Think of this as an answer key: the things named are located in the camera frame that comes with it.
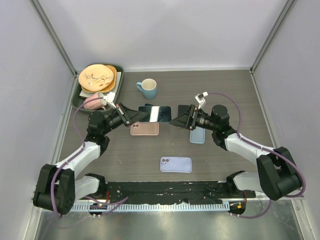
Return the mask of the pink phone case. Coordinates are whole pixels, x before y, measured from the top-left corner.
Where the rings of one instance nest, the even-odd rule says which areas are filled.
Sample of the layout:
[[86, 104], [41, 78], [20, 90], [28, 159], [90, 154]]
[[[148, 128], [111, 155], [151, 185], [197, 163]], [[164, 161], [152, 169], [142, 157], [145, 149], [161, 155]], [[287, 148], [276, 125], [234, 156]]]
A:
[[157, 136], [159, 131], [158, 122], [135, 122], [130, 126], [132, 136]]

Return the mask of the dark green phone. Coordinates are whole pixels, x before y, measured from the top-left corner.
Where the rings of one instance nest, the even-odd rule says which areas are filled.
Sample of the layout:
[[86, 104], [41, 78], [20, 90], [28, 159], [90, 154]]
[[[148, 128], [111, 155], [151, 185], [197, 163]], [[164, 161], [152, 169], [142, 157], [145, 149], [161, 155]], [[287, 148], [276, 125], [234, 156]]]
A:
[[168, 123], [172, 120], [172, 111], [170, 106], [139, 106], [139, 112], [146, 113], [140, 122], [142, 123]]

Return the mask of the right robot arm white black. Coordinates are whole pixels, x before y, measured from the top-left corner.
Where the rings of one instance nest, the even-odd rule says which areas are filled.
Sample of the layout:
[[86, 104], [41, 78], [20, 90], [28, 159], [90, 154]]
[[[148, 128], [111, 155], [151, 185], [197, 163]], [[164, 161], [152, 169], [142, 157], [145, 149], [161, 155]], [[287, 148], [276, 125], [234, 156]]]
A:
[[228, 110], [223, 105], [215, 105], [211, 114], [190, 105], [185, 112], [170, 120], [169, 124], [190, 131], [195, 128], [209, 130], [218, 147], [256, 165], [257, 173], [240, 171], [231, 176], [231, 182], [225, 186], [230, 197], [236, 198], [244, 190], [250, 190], [262, 192], [276, 201], [282, 197], [293, 197], [292, 192], [306, 186], [288, 149], [274, 149], [250, 141], [233, 129], [229, 120]]

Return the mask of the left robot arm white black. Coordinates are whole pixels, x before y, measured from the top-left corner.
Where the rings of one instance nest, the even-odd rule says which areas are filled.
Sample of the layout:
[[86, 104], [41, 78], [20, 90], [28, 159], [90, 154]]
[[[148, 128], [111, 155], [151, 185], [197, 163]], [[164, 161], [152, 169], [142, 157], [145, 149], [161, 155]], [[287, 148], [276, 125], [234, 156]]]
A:
[[81, 179], [77, 179], [77, 176], [107, 150], [109, 132], [121, 125], [129, 127], [146, 115], [121, 103], [116, 104], [108, 115], [98, 110], [90, 113], [87, 135], [81, 146], [64, 160], [55, 165], [45, 164], [40, 169], [33, 205], [60, 217], [66, 215], [74, 203], [82, 198], [102, 199], [107, 192], [105, 177], [94, 173], [88, 173]]

